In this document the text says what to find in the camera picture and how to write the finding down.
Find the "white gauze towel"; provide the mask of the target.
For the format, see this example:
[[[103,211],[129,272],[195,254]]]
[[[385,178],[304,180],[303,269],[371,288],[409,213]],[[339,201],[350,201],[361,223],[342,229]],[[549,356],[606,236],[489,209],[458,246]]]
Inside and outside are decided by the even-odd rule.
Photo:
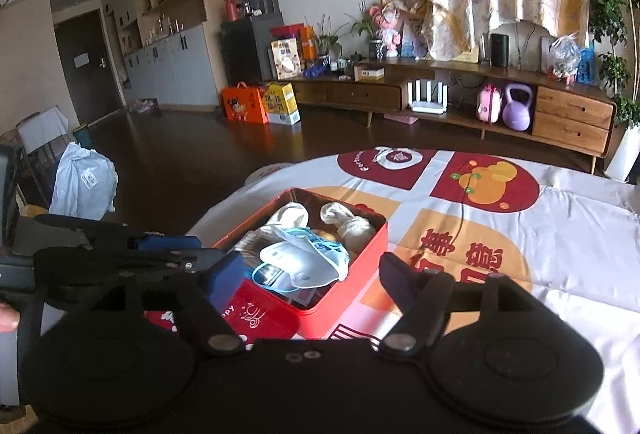
[[[336,227],[345,247],[354,252],[362,251],[376,234],[376,229],[365,217],[360,217],[339,202],[330,202],[320,209],[324,224]]]

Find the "white face mask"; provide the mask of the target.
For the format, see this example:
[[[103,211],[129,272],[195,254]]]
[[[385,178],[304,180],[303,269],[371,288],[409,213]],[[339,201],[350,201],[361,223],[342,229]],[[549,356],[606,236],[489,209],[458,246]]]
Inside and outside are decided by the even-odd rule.
[[[278,229],[287,231],[292,228],[306,228],[309,223],[309,212],[298,202],[289,202],[277,210],[259,230],[266,234],[274,234]]]

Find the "white plastic bag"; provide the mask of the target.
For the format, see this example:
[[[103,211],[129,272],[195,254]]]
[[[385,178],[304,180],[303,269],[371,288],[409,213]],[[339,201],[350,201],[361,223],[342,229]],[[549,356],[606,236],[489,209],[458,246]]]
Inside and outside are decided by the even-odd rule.
[[[66,146],[56,169],[51,214],[99,221],[114,212],[118,175],[114,163],[94,149]]]

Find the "red gift box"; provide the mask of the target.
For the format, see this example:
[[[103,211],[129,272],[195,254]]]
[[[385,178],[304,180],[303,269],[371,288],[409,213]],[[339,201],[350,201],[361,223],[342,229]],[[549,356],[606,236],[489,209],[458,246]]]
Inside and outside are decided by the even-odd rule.
[[[289,202],[306,207],[308,226],[261,232]],[[376,229],[362,251],[347,249],[336,227],[320,219],[321,207],[330,202],[342,203]],[[386,217],[365,203],[342,202],[301,188],[287,189],[238,224],[231,223],[228,214],[218,222],[221,232],[203,243],[239,252],[244,259],[244,280],[222,316],[246,343],[338,336],[342,315],[376,274],[388,239]]]

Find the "printed white tablecloth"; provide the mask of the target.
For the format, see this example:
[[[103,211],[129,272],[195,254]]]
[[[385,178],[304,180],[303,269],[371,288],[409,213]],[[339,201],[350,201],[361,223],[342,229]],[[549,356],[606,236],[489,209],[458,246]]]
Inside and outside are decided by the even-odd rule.
[[[582,334],[604,364],[589,421],[639,428],[639,191],[541,163],[379,146],[291,165],[235,191],[191,229],[212,245],[273,198],[303,188],[386,217],[415,269],[511,277]]]

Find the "orange gift bag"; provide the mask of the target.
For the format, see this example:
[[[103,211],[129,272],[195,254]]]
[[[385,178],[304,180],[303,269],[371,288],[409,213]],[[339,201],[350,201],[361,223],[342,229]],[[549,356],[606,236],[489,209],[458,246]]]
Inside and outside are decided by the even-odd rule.
[[[258,87],[239,82],[234,87],[224,88],[220,96],[228,120],[257,124],[268,122],[262,90]]]

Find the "white wifi router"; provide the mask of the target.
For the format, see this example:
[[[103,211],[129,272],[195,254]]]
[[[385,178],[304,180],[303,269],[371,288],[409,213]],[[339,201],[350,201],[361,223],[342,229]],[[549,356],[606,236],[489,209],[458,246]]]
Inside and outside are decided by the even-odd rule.
[[[408,108],[425,115],[443,115],[448,109],[448,86],[442,81],[416,79],[407,83]]]

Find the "yellow carton box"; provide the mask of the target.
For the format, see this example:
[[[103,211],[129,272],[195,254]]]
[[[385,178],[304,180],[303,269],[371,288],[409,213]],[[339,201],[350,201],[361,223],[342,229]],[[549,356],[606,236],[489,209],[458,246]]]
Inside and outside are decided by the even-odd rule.
[[[268,122],[292,127],[299,123],[300,116],[291,83],[271,82],[262,93]]]

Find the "purple kettlebell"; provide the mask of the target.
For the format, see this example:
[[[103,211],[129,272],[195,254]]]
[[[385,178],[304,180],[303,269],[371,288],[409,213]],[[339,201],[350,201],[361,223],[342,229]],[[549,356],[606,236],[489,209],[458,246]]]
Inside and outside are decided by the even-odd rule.
[[[516,92],[526,95],[526,101],[520,102],[513,97]],[[530,126],[529,109],[533,102],[533,90],[521,83],[509,83],[504,89],[504,104],[502,111],[502,121],[511,130],[524,132]]]

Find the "wooden tv cabinet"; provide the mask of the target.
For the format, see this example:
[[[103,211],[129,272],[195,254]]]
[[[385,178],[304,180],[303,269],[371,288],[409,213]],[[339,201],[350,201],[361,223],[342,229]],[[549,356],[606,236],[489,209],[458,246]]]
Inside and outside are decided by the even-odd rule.
[[[608,152],[614,128],[615,104],[600,89],[587,84],[568,84],[538,72],[513,67],[498,68],[465,62],[431,62],[413,58],[361,61],[355,72],[382,70],[380,78],[341,79],[334,74],[292,80],[297,102],[357,110],[369,116],[392,113],[456,127],[475,129],[551,145],[592,159]],[[448,86],[448,109],[443,115],[415,113],[408,108],[407,83],[416,79],[442,81]],[[524,132],[509,129],[501,120],[494,124],[476,116],[477,93],[492,83],[504,90],[521,83],[533,90],[530,126]]]

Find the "black mini fridge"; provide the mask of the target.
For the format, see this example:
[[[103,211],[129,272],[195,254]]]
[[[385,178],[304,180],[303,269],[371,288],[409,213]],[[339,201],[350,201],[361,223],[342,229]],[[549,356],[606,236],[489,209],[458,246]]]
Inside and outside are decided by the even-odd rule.
[[[221,53],[230,86],[258,86],[272,80],[271,29],[283,25],[281,13],[243,17],[221,24]]]

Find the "black speaker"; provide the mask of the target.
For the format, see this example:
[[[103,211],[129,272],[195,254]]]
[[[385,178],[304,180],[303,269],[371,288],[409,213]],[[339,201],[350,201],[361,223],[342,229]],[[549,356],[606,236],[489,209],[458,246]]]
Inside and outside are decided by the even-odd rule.
[[[509,66],[509,36],[505,34],[491,34],[489,36],[490,64],[492,67],[506,68]]]

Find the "clear plastic bag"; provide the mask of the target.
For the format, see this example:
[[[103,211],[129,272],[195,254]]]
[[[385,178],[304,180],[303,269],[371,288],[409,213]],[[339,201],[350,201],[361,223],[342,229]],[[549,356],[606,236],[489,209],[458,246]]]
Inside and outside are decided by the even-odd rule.
[[[582,49],[574,35],[555,39],[548,52],[548,75],[566,84],[576,81],[579,64],[582,61]]]

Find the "pink plush doll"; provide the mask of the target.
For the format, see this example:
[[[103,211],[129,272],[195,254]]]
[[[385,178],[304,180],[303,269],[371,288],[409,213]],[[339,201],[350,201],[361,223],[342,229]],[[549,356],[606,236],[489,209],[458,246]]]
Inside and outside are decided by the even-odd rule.
[[[369,15],[376,28],[376,38],[385,46],[386,58],[397,58],[401,45],[401,33],[398,27],[402,23],[405,5],[399,1],[382,0],[369,9]]]

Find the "potted green tree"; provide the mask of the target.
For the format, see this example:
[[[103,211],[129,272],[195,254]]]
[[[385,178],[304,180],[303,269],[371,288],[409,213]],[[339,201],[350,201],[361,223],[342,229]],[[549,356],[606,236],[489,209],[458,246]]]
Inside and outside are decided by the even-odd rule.
[[[625,182],[639,156],[639,0],[590,0],[589,31],[610,47],[599,55],[599,78],[615,104],[622,131],[604,174]]]

